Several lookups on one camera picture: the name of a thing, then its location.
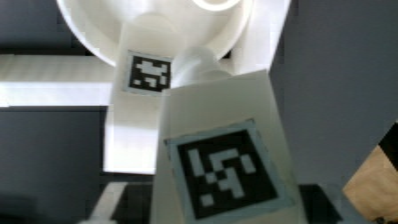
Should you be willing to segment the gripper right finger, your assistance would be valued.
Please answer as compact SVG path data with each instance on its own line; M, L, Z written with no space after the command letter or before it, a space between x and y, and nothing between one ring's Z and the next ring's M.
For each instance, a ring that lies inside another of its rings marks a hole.
M305 183L298 189L309 224L362 224L335 184Z

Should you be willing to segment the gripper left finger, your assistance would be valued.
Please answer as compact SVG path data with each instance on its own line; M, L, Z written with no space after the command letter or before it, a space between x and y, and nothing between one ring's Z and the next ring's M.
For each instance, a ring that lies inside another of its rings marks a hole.
M149 224L151 182L110 182L81 224Z

